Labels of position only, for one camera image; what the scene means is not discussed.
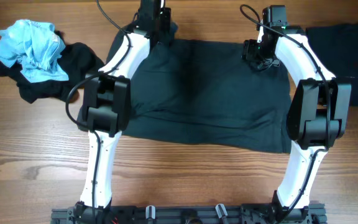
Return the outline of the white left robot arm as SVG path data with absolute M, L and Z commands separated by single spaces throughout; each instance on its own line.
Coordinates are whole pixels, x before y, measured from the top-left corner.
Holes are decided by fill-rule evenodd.
M 76 84 L 83 86 L 83 105 L 75 124 L 88 130 L 89 160 L 73 223 L 117 223 L 111 212 L 112 170 L 119 138 L 131 113 L 131 78 L 152 48 L 169 33 L 171 10 L 165 1 L 142 0 L 134 20 L 120 28 L 122 42 L 107 64 Z

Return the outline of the dark green t-shirt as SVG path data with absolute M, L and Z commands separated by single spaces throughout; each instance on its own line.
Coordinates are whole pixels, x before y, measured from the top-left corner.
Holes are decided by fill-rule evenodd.
M 126 136 L 288 153 L 285 66 L 256 71 L 239 43 L 178 39 L 171 23 L 131 80 Z

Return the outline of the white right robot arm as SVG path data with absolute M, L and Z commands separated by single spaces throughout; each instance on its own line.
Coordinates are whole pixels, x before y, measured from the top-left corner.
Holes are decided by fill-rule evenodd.
M 276 222 L 300 222 L 310 212 L 310 190 L 318 168 L 344 135 L 351 84 L 330 72 L 299 26 L 290 26 L 284 5 L 266 7 L 253 20 L 259 35 L 244 42 L 242 59 L 256 71 L 284 65 L 296 85 L 286 118 L 291 152 L 269 215 Z

